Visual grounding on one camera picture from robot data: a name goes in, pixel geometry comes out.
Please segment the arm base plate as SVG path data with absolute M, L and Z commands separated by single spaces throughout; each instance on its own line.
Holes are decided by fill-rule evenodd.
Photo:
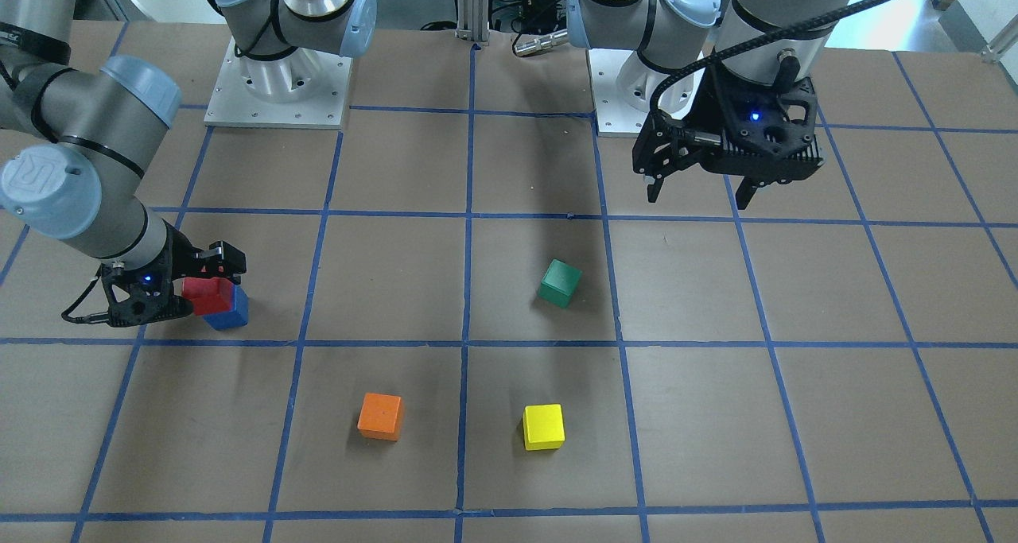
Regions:
M 648 68 L 635 50 L 593 48 L 588 62 L 599 134 L 639 134 L 651 110 L 651 94 L 666 73 Z
M 208 98 L 207 126 L 342 130 L 354 60 L 298 48 L 276 61 L 237 56 L 229 43 Z

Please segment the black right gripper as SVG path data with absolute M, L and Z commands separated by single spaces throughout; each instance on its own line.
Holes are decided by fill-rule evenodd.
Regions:
M 174 282 L 182 278 L 224 278 L 240 283 L 247 271 L 247 256 L 225 241 L 199 250 L 185 235 L 165 221 L 159 223 L 165 242 L 152 260 L 142 266 L 102 265 L 99 279 L 108 301 L 99 322 L 112 327 L 132 327 L 188 317 L 193 303 L 175 293 Z

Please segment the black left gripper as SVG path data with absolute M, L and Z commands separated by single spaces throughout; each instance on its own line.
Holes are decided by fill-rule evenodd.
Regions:
M 703 155 L 701 167 L 723 176 L 742 176 L 736 207 L 745 210 L 760 180 L 806 180 L 824 166 L 817 129 L 818 97 L 810 76 L 785 91 L 750 83 L 709 66 L 705 131 L 720 147 Z M 646 173 L 647 202 L 657 203 L 665 173 Z

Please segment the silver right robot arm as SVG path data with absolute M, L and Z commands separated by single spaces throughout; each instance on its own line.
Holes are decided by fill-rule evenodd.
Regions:
M 108 307 L 72 324 L 142 326 L 192 314 L 182 278 L 239 285 L 235 246 L 206 250 L 135 195 L 179 105 L 181 89 L 142 59 L 117 55 L 98 73 L 69 63 L 76 0 L 1 0 L 2 127 L 41 139 L 2 166 L 2 206 L 41 235 L 98 261 Z

